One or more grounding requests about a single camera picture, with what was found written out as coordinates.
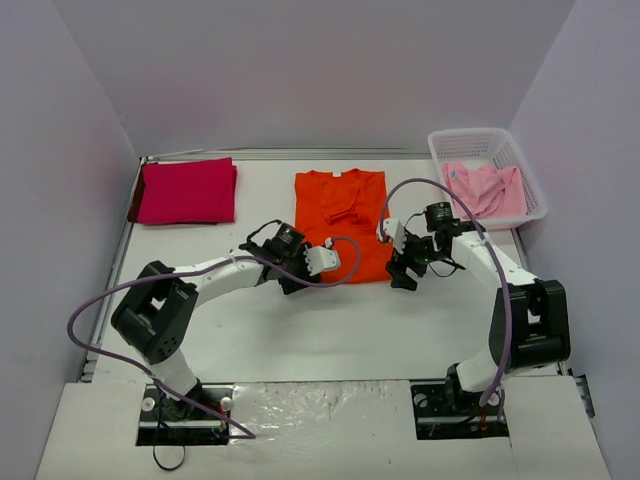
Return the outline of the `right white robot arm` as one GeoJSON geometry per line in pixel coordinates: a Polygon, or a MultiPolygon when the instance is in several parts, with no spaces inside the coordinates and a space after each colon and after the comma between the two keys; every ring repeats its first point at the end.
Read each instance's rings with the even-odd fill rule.
{"type": "Polygon", "coordinates": [[[380,238],[392,246],[386,264],[392,287],[414,291],[428,268],[443,262],[468,272],[494,299],[486,344],[447,370],[446,406],[465,413],[488,403],[507,378],[567,360],[571,341],[564,286],[520,267],[481,225],[454,217],[449,203],[431,204],[423,215],[423,237],[397,219],[381,223],[380,238]]]}

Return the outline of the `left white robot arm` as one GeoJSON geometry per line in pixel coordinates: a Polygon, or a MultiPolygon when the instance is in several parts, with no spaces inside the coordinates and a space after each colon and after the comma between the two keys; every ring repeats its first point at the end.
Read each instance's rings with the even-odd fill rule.
{"type": "Polygon", "coordinates": [[[150,377],[163,385],[165,406],[179,418],[201,406],[201,381],[181,351],[192,315],[205,303],[236,290],[275,280],[288,295],[320,282],[312,266],[312,245],[304,234],[280,223],[258,244],[244,243],[214,260],[169,267],[147,264],[111,315],[111,326],[141,357],[150,377]]]}

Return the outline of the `orange t-shirt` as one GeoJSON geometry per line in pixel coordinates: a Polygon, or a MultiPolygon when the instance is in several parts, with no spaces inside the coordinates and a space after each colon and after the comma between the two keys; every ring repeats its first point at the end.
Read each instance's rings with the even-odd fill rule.
{"type": "Polygon", "coordinates": [[[385,282],[385,266],[392,246],[377,239],[382,207],[387,197],[382,171],[351,169],[340,174],[311,170],[295,176],[295,228],[307,241],[322,244],[327,238],[348,237],[361,251],[361,263],[350,284],[385,282]]]}

